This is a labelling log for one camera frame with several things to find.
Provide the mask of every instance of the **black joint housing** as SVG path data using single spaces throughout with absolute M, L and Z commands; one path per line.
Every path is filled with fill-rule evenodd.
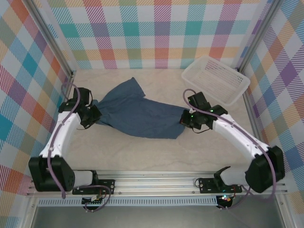
M 211 107 L 208 112 L 216 114 L 216 115 L 223 115 L 223 114 L 228 114 L 227 110 L 225 108 L 223 108 L 220 105 L 215 105 L 213 107 Z M 208 116 L 208 122 L 206 123 L 206 125 L 210 128 L 213 129 L 213 121 L 217 120 L 218 118 L 212 115 L 207 115 Z
M 275 179 L 279 181 L 285 177 L 285 168 L 282 150 L 274 146 L 266 152 L 275 169 Z M 273 185 L 272 173 L 265 155 L 257 155 L 252 160 L 249 169 L 245 172 L 248 185 L 256 192 L 262 193 Z
M 79 92 L 80 92 L 80 101 L 84 104 L 84 105 L 88 105 L 89 101 L 90 101 L 90 92 L 91 90 L 80 87 L 78 88 Z M 78 98 L 78 93 L 77 90 L 74 88 L 74 92 L 73 92 L 73 99 L 77 100 Z
M 75 174 L 64 158 L 56 155 L 51 158 L 53 172 L 65 191 L 71 191 L 75 183 Z M 49 170 L 47 158 L 30 158 L 28 167 L 37 191 L 60 191 Z
M 230 168 L 230 166 L 226 166 L 219 171 L 217 171 L 214 176 L 214 183 L 217 186 L 219 191 L 223 191 L 226 188 L 226 184 L 223 182 L 222 178 L 220 177 L 221 173 L 225 171 L 226 169 Z
M 205 110 L 208 110 L 209 108 L 211 108 L 210 103 L 207 102 L 207 100 L 202 92 L 189 96 L 188 101 L 189 101 L 190 105 L 192 105 L 195 108 L 198 108 L 202 111 L 205 111 Z
M 201 125 L 206 121 L 206 117 L 199 112 L 189 113 L 189 110 L 185 109 L 180 118 L 180 124 L 188 127 L 200 130 Z

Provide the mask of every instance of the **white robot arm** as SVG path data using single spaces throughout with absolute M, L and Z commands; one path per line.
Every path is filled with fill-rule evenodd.
M 228 139 L 251 163 L 249 167 L 225 167 L 216 172 L 214 174 L 214 182 L 216 183 L 219 192 L 222 192 L 222 189 L 226 186 L 248 184 L 254 191 L 261 193 L 272 185 L 272 174 L 269 163 L 266 161 L 261 150 L 257 147 L 257 144 L 269 155 L 275 168 L 276 180 L 278 181 L 285 176 L 283 153 L 278 147 L 270 148 L 269 145 L 250 136 L 256 141 L 254 144 L 245 137 L 243 133 L 237 130 L 236 126 L 240 126 L 232 119 L 225 109 L 219 105 L 211 107 L 202 93 L 188 97 L 188 100 L 193 106 L 198 107 L 200 110 L 209 110 L 214 114 L 224 117 L 232 122 L 233 126 L 214 116 L 204 115 L 199 112 L 190 112 L 189 110 L 184 110 L 180 123 L 186 127 L 196 129 L 200 129 L 202 124 L 206 124 L 210 129 L 213 129 Z M 93 171 L 74 171 L 65 162 L 72 135 L 75 130 L 80 125 L 83 125 L 84 127 L 88 125 L 88 122 L 85 124 L 83 123 L 84 119 L 86 119 L 83 111 L 84 107 L 82 107 L 82 109 L 76 109 L 78 111 L 71 114 L 64 125 L 61 126 L 58 134 L 54 135 L 56 128 L 58 128 L 69 113 L 69 105 L 67 105 L 67 103 L 63 103 L 61 107 L 63 108 L 59 109 L 58 121 L 49 142 L 42 150 L 39 157 L 31 158 L 29 161 L 32 178 L 38 191 L 58 191 L 58 187 L 52 181 L 46 165 L 50 142 L 53 137 L 56 138 L 53 146 L 54 149 L 50 154 L 52 168 L 65 191 L 70 191 L 78 186 L 94 184 Z M 101 114 L 93 115 L 89 124 L 94 123 L 100 115 Z

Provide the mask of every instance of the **colorful plaid pattern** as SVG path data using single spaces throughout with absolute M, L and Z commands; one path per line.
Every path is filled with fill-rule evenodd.
M 0 1 L 0 30 L 0 228 L 14 228 L 67 75 L 21 0 Z
M 245 73 L 265 142 L 284 150 L 290 197 L 304 225 L 304 2 L 286 0 Z
M 262 13 L 260 14 L 260 17 L 257 20 L 255 28 L 252 30 L 252 33 L 250 34 L 250 37 L 249 37 L 249 39 L 246 43 L 246 46 L 245 46 L 245 48 L 242 52 L 241 58 L 239 59 L 239 61 L 237 63 L 237 68 L 239 68 L 241 66 L 241 64 L 243 62 L 243 59 L 244 59 L 245 55 L 247 54 L 247 51 L 248 51 L 249 47 L 251 46 L 254 38 L 256 37 L 257 31 L 260 28 L 260 26 L 262 25 L 262 22 L 263 22 L 265 16 L 267 15 L 267 13 L 269 11 L 269 8 L 270 8 L 273 1 L 274 0 L 267 0 L 267 4 L 264 6 L 264 9 L 263 9 Z
M 231 65 L 260 0 L 48 3 L 82 69 L 186 68 L 202 55 Z M 36 4 L 54 30 L 39 0 Z

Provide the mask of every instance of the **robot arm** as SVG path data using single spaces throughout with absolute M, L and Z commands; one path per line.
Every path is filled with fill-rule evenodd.
M 57 124 L 46 147 L 40 153 L 39 157 L 31 158 L 28 163 L 35 187 L 38 191 L 59 190 L 50 175 L 47 165 L 50 142 L 54 137 L 54 147 L 50 155 L 51 165 L 64 190 L 71 191 L 75 187 L 90 184 L 96 185 L 98 182 L 95 171 L 74 171 L 65 161 L 68 147 L 76 128 L 82 125 L 86 129 L 99 120 L 101 116 L 97 107 L 89 104 L 89 90 L 84 88 L 79 88 L 79 90 L 81 91 L 82 99 L 75 112 L 70 115 L 64 125 L 61 126 L 58 134 L 55 135 L 54 132 L 76 103 L 77 96 L 74 92 L 74 97 L 67 102 L 63 102 L 60 106 Z M 202 124 L 207 125 L 210 129 L 215 130 L 228 139 L 250 162 L 249 167 L 233 168 L 228 166 L 216 172 L 214 174 L 214 183 L 218 191 L 223 192 L 225 187 L 239 184 L 248 184 L 254 191 L 259 193 L 269 188 L 272 185 L 272 173 L 269 163 L 257 146 L 236 129 L 235 126 L 240 126 L 232 119 L 228 112 L 219 105 L 211 107 L 203 93 L 190 96 L 188 100 L 192 106 L 202 111 L 208 111 L 224 117 L 232 122 L 233 125 L 227 124 L 227 122 L 212 115 L 193 112 L 192 110 L 184 110 L 180 123 L 186 127 L 199 130 Z M 282 179 L 285 176 L 282 150 L 276 146 L 270 148 L 270 146 L 258 139 L 255 139 L 255 141 L 270 157 L 275 169 L 276 180 Z
M 210 129 L 213 129 L 229 140 L 250 162 L 249 167 L 233 168 L 228 166 L 216 172 L 214 175 L 214 182 L 219 191 L 230 185 L 248 184 L 254 191 L 261 193 L 272 186 L 272 173 L 269 163 L 257 145 L 259 145 L 269 156 L 275 169 L 276 181 L 281 180 L 285 176 L 283 152 L 280 148 L 277 146 L 270 148 L 269 145 L 250 135 L 233 120 L 231 115 L 229 115 L 223 107 L 220 105 L 211 107 L 202 92 L 188 97 L 188 101 L 189 104 L 195 108 L 219 115 L 230 121 L 232 125 L 220 118 L 202 114 L 200 112 L 194 112 L 192 109 L 190 111 L 184 110 L 180 119 L 181 124 L 199 130 L 201 129 L 202 124 L 207 125 Z M 256 144 L 248 139 L 236 128 L 236 126 L 249 135 L 251 139 L 254 139 Z
M 75 187 L 86 186 L 96 181 L 93 171 L 74 171 L 65 161 L 69 145 L 75 130 L 83 126 L 85 129 L 99 120 L 102 115 L 92 102 L 89 104 L 90 90 L 79 88 L 80 102 L 69 118 L 63 123 L 76 104 L 77 93 L 74 90 L 73 98 L 63 102 L 59 107 L 59 115 L 53 133 L 38 157 L 30 158 L 28 166 L 37 191 L 58 191 L 59 188 L 51 177 L 48 169 L 47 158 L 51 149 L 52 170 L 65 191 Z M 61 125 L 57 135 L 56 129 Z M 50 148 L 52 139 L 55 139 L 53 148 Z

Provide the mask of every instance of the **cable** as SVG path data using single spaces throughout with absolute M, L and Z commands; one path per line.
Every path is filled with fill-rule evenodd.
M 64 118 L 64 120 L 61 122 L 61 124 L 58 126 L 58 128 L 55 130 L 55 133 L 54 133 L 54 136 L 51 140 L 51 143 L 50 143 L 50 146 L 49 146 L 49 150 L 48 150 L 48 156 L 47 156 L 47 167 L 48 167 L 48 170 L 49 170 L 49 173 L 51 174 L 54 182 L 56 183 L 56 185 L 58 186 L 58 188 L 60 189 L 61 191 L 61 197 L 63 199 L 66 198 L 66 192 L 64 190 L 64 188 L 62 187 L 61 183 L 59 182 L 58 178 L 56 177 L 54 171 L 53 171 L 53 168 L 52 168 L 52 165 L 51 165 L 51 154 L 54 150 L 54 142 L 55 142 L 55 139 L 58 135 L 58 132 L 60 130 L 60 128 L 65 124 L 65 122 L 67 121 L 67 119 L 71 116 L 71 114 L 75 111 L 75 109 L 77 108 L 79 102 L 80 102 L 80 92 L 79 92 L 79 89 L 77 88 L 76 85 L 74 85 L 73 83 L 63 83 L 62 86 L 61 86 L 61 89 L 63 89 L 63 85 L 67 85 L 67 84 L 70 84 L 72 85 L 75 90 L 77 91 L 77 95 L 78 95 L 78 98 L 77 98 L 77 101 L 76 101 L 76 104 L 74 105 L 74 107 L 72 108 L 72 110 L 68 113 L 68 115 Z
M 86 209 L 86 212 L 96 212 L 96 211 L 99 211 L 100 209 L 104 208 L 105 205 L 109 202 L 110 200 L 110 197 L 111 197 L 111 189 L 105 185 L 88 185 L 88 186 L 80 186 L 80 187 L 77 187 L 77 189 L 80 188 L 80 189 L 88 189 L 88 188 L 105 188 L 108 193 L 109 193 L 109 197 L 107 198 L 107 200 L 102 204 L 100 205 L 98 208 L 96 208 L 95 210 L 89 210 L 87 208 L 87 205 L 88 203 L 85 204 L 85 209 Z
M 55 133 L 54 133 L 54 136 L 51 140 L 51 143 L 50 143 L 50 147 L 49 147 L 49 150 L 48 150 L 48 156 L 47 156 L 47 167 L 48 167 L 48 170 L 54 180 L 54 182 L 56 183 L 56 185 L 58 186 L 58 188 L 60 189 L 61 191 L 61 197 L 63 199 L 66 198 L 66 192 L 63 188 L 63 186 L 61 185 L 61 183 L 59 182 L 58 178 L 56 177 L 54 171 L 53 171 L 53 168 L 52 168 L 52 165 L 51 165 L 51 154 L 54 150 L 54 142 L 55 142 L 55 139 L 58 135 L 58 132 L 60 130 L 60 128 L 65 124 L 65 122 L 69 119 L 69 117 L 71 116 L 71 114 L 75 111 L 75 109 L 78 107 L 79 105 L 79 102 L 80 102 L 80 91 L 78 89 L 78 87 L 76 85 L 74 85 L 73 83 L 63 83 L 62 86 L 61 86 L 61 91 L 63 92 L 63 86 L 64 85 L 71 85 L 75 88 L 75 90 L 77 91 L 77 101 L 76 101 L 76 104 L 74 105 L 74 107 L 72 108 L 72 110 L 68 113 L 68 115 L 64 118 L 64 120 L 61 122 L 61 124 L 58 126 L 58 128 L 55 130 Z M 78 187 L 79 189 L 85 189 L 85 188 L 105 188 L 108 192 L 109 192 L 109 197 L 108 199 L 104 202 L 103 205 L 99 206 L 97 209 L 95 210 L 88 210 L 88 208 L 86 207 L 88 203 L 85 204 L 85 209 L 86 211 L 88 212 L 96 212 L 100 209 L 102 209 L 110 200 L 110 197 L 111 197 L 111 190 L 107 187 L 107 186 L 104 186 L 104 185 L 89 185 L 89 186 L 80 186 Z
M 93 95 L 92 95 L 92 91 L 91 90 L 90 90 L 90 95 L 91 95 L 91 102 L 86 107 L 91 107 L 92 104 L 93 104 Z
M 228 124 L 230 124 L 231 126 L 233 126 L 233 127 L 235 127 L 236 129 L 238 129 L 243 135 L 245 135 L 263 154 L 264 154 L 264 156 L 265 156 L 265 158 L 266 158 L 266 160 L 268 161 L 268 164 L 269 164 L 269 166 L 270 166 L 270 170 L 271 170 L 271 174 L 272 174 L 272 182 L 273 182 L 273 188 L 272 188 L 272 192 L 271 192 L 271 195 L 267 198 L 267 199 L 265 199 L 264 201 L 270 201 L 272 198 L 273 198 L 273 196 L 275 195 L 275 192 L 276 192 L 276 172 L 275 172 L 275 169 L 274 169 L 274 166 L 273 166 L 273 164 L 272 164 L 272 162 L 271 162 L 271 160 L 270 160 L 270 158 L 269 158 L 269 156 L 268 156 L 268 154 L 266 153 L 266 151 L 253 139 L 253 138 L 251 138 L 251 136 L 249 135 L 249 134 L 247 134 L 243 129 L 241 129 L 239 126 L 237 126 L 237 125 L 234 125 L 233 124 L 233 122 L 231 122 L 231 121 L 229 121 L 229 120 L 227 120 L 227 119 L 225 119 L 224 117 L 221 117 L 220 115 L 216 115 L 216 114 L 214 114 L 214 113 L 210 113 L 210 112 L 206 112 L 206 111 L 202 111 L 202 110 L 200 110 L 200 109 L 198 109 L 198 108 L 196 108 L 196 107 L 194 107 L 194 106 L 192 106 L 189 102 L 188 102 L 188 100 L 187 100 L 187 98 L 186 98 L 186 96 L 185 96 L 185 94 L 186 94 L 186 92 L 187 91 L 192 91 L 192 92 L 194 92 L 194 93 L 196 93 L 193 89 L 186 89 L 184 92 L 183 92 L 183 99 L 184 99 L 184 102 L 190 107 L 190 108 L 192 108 L 193 110 L 195 110 L 195 111 L 197 111 L 197 112 L 200 112 L 200 113 L 203 113 L 203 114 L 207 114 L 207 115 L 212 115 L 212 116 L 214 116 L 214 117 L 216 117 L 216 118 L 218 118 L 218 119 L 221 119 L 221 120 L 223 120 L 223 121 L 225 121 L 226 123 L 228 123 Z
M 234 187 L 233 185 L 232 185 L 232 187 L 233 187 L 233 189 L 234 189 L 233 198 L 235 198 L 235 197 L 236 197 L 237 190 L 236 190 L 236 187 Z
M 197 178 L 194 182 L 194 186 L 197 187 L 199 189 L 199 187 L 196 185 L 196 182 L 199 180 L 199 178 Z
M 245 186 L 242 185 L 242 188 L 244 189 L 244 191 L 248 191 Z M 267 202 L 268 199 L 264 199 L 264 198 L 259 198 L 257 197 L 256 195 L 254 195 L 252 192 L 249 192 L 249 194 L 253 197 L 255 197 L 258 201 L 261 201 L 261 202 Z
M 238 127 L 237 125 L 234 125 L 231 121 L 225 119 L 224 117 L 221 117 L 220 115 L 216 115 L 216 114 L 214 114 L 214 113 L 202 111 L 202 110 L 200 110 L 200 109 L 198 109 L 198 108 L 192 106 L 192 105 L 188 102 L 188 100 L 186 99 L 185 94 L 186 94 L 187 91 L 192 91 L 193 93 L 196 93 L 196 92 L 195 92 L 193 89 L 186 89 L 186 90 L 183 92 L 183 99 L 184 99 L 185 103 L 186 103 L 190 108 L 192 108 L 193 110 L 195 110 L 195 111 L 197 111 L 197 112 L 203 113 L 203 114 L 212 115 L 212 116 L 214 116 L 214 117 L 216 117 L 216 118 L 218 118 L 218 119 L 221 119 L 221 120 L 225 121 L 226 123 L 230 124 L 231 126 L 235 127 L 235 128 L 238 129 L 243 135 L 245 135 L 245 136 L 246 136 L 246 137 L 247 137 L 247 138 L 248 138 L 248 139 L 257 147 L 257 148 L 259 148 L 260 151 L 264 154 L 264 156 L 265 156 L 265 158 L 266 158 L 266 160 L 268 161 L 268 164 L 269 164 L 269 166 L 270 166 L 270 170 L 271 170 L 271 174 L 272 174 L 272 181 L 273 181 L 273 188 L 272 188 L 271 195 L 270 195 L 267 199 L 264 199 L 263 201 L 270 201 L 270 200 L 273 198 L 273 196 L 274 196 L 274 194 L 275 194 L 275 192 L 276 192 L 276 175 L 275 175 L 276 172 L 275 172 L 275 169 L 274 169 L 274 167 L 273 167 L 273 164 L 272 164 L 272 162 L 271 162 L 271 160 L 270 160 L 268 154 L 266 153 L 266 151 L 265 151 L 265 150 L 264 150 L 264 149 L 263 149 L 263 148 L 262 148 L 262 147 L 253 139 L 253 138 L 251 138 L 250 135 L 248 135 L 243 129 L 241 129 L 241 128 Z M 249 187 L 249 189 L 247 190 L 246 195 L 243 197 L 243 199 L 241 199 L 237 204 L 231 206 L 231 207 L 229 208 L 229 210 L 230 210 L 230 209 L 233 209 L 233 208 L 235 208 L 235 207 L 237 207 L 237 206 L 239 206 L 239 205 L 247 198 L 248 194 L 250 193 L 250 190 L 251 190 L 251 188 Z M 245 224 L 246 226 L 250 227 L 250 226 L 247 225 L 242 219 L 240 219 L 238 216 L 236 216 L 236 215 L 234 215 L 233 213 L 231 213 L 231 212 L 228 210 L 227 207 L 226 207 L 226 210 L 227 210 L 233 217 L 235 217 L 237 220 L 239 220 L 240 222 L 242 222 L 242 223 Z
M 206 132 L 206 131 L 208 131 L 208 130 L 210 130 L 210 128 L 209 128 L 209 129 L 206 129 L 206 130 L 204 130 L 204 131 L 201 131 L 201 132 L 195 132 L 194 129 L 192 128 L 192 131 L 193 131 L 195 134 L 200 134 L 200 133 Z

